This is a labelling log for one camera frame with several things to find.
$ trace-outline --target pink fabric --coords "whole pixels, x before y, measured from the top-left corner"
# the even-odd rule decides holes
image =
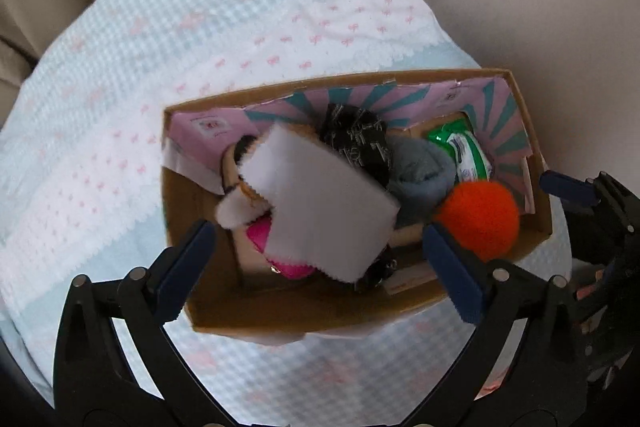
[[[246,237],[251,240],[257,251],[264,253],[264,247],[267,244],[267,238],[269,237],[270,231],[271,217],[262,216],[247,227]],[[267,261],[269,261],[269,263],[279,270],[279,272],[287,279],[304,279],[316,270],[312,266],[308,266],[306,264],[284,264],[278,263],[277,261],[271,261],[270,259],[267,259]]]

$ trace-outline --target teal and pink striped paper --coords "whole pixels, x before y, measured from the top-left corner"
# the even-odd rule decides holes
[[[348,103],[377,113],[390,128],[409,128],[462,111],[494,166],[494,178],[511,190],[522,212],[533,212],[525,158],[532,154],[513,93],[499,77],[401,85],[334,87],[294,92],[246,107],[176,112],[168,137],[181,153],[220,174],[225,150],[244,134],[257,136],[275,122],[319,126],[328,103]]]

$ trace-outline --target green package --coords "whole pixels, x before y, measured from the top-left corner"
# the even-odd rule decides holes
[[[491,177],[494,170],[466,118],[458,118],[437,127],[425,138],[449,153],[456,163],[457,182],[487,180]]]

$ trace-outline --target orange ball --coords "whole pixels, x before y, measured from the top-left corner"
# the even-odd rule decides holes
[[[488,180],[456,185],[435,220],[483,261],[511,250],[520,229],[520,213],[511,192]]]

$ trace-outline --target small label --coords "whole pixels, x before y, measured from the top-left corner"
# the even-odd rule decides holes
[[[389,295],[410,290],[426,282],[434,281],[438,277],[427,261],[414,264],[396,271],[389,279],[382,283]]]
[[[480,144],[473,133],[452,133],[447,138],[447,143],[453,147],[456,154],[458,181],[471,182],[491,177],[493,173],[491,163],[482,152]]]
[[[228,121],[224,118],[220,118],[219,116],[204,116],[203,118],[196,118],[191,120],[191,124],[205,138],[213,138],[231,130],[231,126]]]
[[[459,82],[456,82],[451,88],[446,92],[446,94],[440,99],[436,108],[443,109],[449,108],[451,105],[456,105],[460,107],[460,102],[458,98],[461,94],[466,94],[468,86],[462,85]]]

